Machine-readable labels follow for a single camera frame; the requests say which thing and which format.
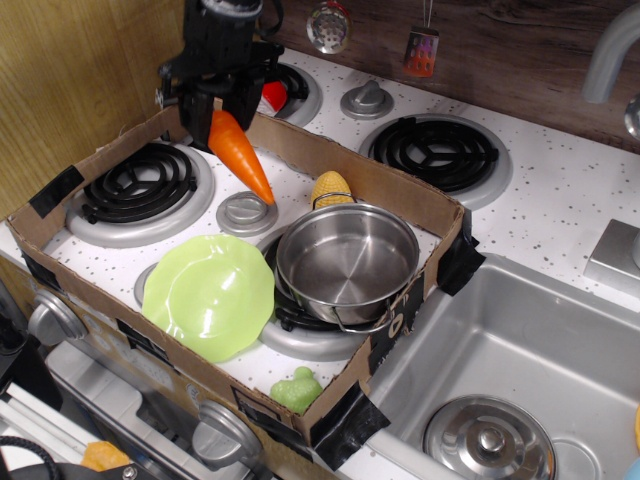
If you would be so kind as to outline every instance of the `faucet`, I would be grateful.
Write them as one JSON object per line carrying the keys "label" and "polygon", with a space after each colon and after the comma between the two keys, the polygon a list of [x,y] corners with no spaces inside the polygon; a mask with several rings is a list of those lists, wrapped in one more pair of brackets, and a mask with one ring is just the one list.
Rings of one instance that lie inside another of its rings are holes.
{"label": "faucet", "polygon": [[587,102],[607,101],[627,50],[639,38],[640,3],[637,3],[618,15],[600,37],[582,86],[582,97]]}
{"label": "faucet", "polygon": [[[609,99],[629,47],[640,39],[640,3],[624,10],[606,28],[591,57],[582,86],[587,102]],[[640,95],[624,115],[629,133],[640,140]],[[631,295],[640,295],[640,229],[611,219],[584,270],[586,277]]]}

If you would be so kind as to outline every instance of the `red object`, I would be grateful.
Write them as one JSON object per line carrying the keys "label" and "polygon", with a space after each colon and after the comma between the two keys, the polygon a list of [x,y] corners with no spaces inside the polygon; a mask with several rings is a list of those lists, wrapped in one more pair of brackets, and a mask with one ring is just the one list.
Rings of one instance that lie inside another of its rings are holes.
{"label": "red object", "polygon": [[275,115],[287,103],[287,89],[279,80],[265,83],[262,87],[262,98],[273,109]]}
{"label": "red object", "polygon": [[213,112],[207,143],[220,161],[263,202],[267,205],[275,203],[260,160],[233,115],[224,110]]}

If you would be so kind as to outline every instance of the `speckled countertop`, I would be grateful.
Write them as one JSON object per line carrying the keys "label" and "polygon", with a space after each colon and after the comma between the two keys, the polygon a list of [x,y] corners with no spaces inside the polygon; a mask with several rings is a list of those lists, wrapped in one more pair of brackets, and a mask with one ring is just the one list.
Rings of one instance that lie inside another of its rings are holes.
{"label": "speckled countertop", "polygon": [[[310,73],[322,91],[323,105],[305,129],[353,150],[357,151],[380,125],[417,113],[456,115],[491,130],[509,151],[513,178],[497,200],[473,212],[473,235],[480,242],[477,249],[504,255],[640,311],[640,298],[583,276],[587,260],[611,219],[640,226],[639,156],[298,52],[289,50],[281,60]],[[340,98],[370,79],[393,96],[393,110],[374,121],[347,117],[340,110]],[[6,226],[0,229],[0,253],[19,262]],[[376,478],[414,478],[393,468],[368,446],[345,464],[341,475],[366,478],[363,475],[368,471],[376,472]]]}

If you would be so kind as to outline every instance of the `cardboard box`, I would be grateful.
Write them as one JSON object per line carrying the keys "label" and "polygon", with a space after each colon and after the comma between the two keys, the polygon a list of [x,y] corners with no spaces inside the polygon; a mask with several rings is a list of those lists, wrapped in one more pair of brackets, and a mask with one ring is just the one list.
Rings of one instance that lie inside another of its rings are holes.
{"label": "cardboard box", "polygon": [[[386,425],[386,419],[366,398],[367,382],[393,348],[398,335],[410,329],[419,305],[436,285],[441,259],[448,251],[454,250],[450,247],[463,231],[465,209],[444,193],[408,174],[286,122],[256,116],[247,132],[254,146],[273,152],[297,170],[314,177],[327,170],[335,170],[347,180],[356,197],[383,207],[441,239],[419,273],[394,301],[393,321],[389,328],[366,337],[342,373],[333,379],[307,411],[303,415],[294,414],[266,394],[247,388],[216,365],[206,362],[141,314],[42,251],[64,227],[64,204],[67,200],[131,153],[167,133],[174,141],[186,135],[176,107],[165,109],[69,167],[29,204],[15,212],[8,223],[30,269],[36,278],[61,295],[73,296],[137,332],[163,352],[174,369],[187,374],[204,391],[243,412],[279,441],[292,448],[310,447],[331,468],[339,467],[370,435]],[[363,417],[377,420],[357,420]],[[363,428],[365,423],[371,425]]]}

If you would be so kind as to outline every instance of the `silver burner drip pan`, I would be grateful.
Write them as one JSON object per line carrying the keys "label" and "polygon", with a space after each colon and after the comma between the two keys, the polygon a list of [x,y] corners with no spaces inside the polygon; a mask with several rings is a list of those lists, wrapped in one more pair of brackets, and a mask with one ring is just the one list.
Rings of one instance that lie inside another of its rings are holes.
{"label": "silver burner drip pan", "polygon": [[[492,169],[490,175],[487,175],[480,182],[471,187],[455,192],[448,192],[449,196],[455,198],[470,210],[478,210],[489,205],[507,189],[507,186],[511,181],[511,177],[513,176],[513,161],[511,160],[511,156],[509,155],[509,151],[505,144],[502,143],[502,141],[491,130],[472,120],[467,120],[466,118],[457,117],[455,115],[425,113],[421,115],[407,116],[407,118],[409,117],[415,118],[419,123],[430,120],[456,122],[466,125],[467,127],[471,127],[486,136],[493,147],[498,150],[498,160],[496,161],[496,165]],[[398,119],[392,120],[371,132],[367,138],[365,138],[364,142],[362,142],[362,145],[360,145],[358,153],[365,157],[372,158],[372,149],[376,138],[383,130],[397,121]]]}
{"label": "silver burner drip pan", "polygon": [[200,218],[211,205],[214,193],[213,172],[207,161],[194,149],[171,144],[190,159],[198,188],[160,215],[130,223],[97,222],[83,218],[82,204],[87,202],[83,191],[67,205],[66,224],[69,231],[91,245],[111,248],[131,248],[159,242],[181,232]]}
{"label": "silver burner drip pan", "polygon": [[322,106],[322,90],[318,86],[318,83],[314,78],[304,70],[289,64],[289,68],[295,70],[307,83],[309,88],[309,95],[305,100],[290,100],[283,108],[276,114],[276,118],[281,118],[287,122],[296,125],[297,127],[304,127],[309,123],[320,111]]}
{"label": "silver burner drip pan", "polygon": [[[280,238],[285,228],[269,234],[260,242],[258,248],[264,252],[264,246]],[[136,280],[134,297],[139,306],[142,306],[144,299],[145,282],[155,266],[156,264],[147,267]],[[263,328],[259,340],[272,350],[298,360],[337,362],[351,358],[365,338],[362,335],[341,331],[312,331],[304,328],[287,331],[282,328],[280,321],[272,316]]]}

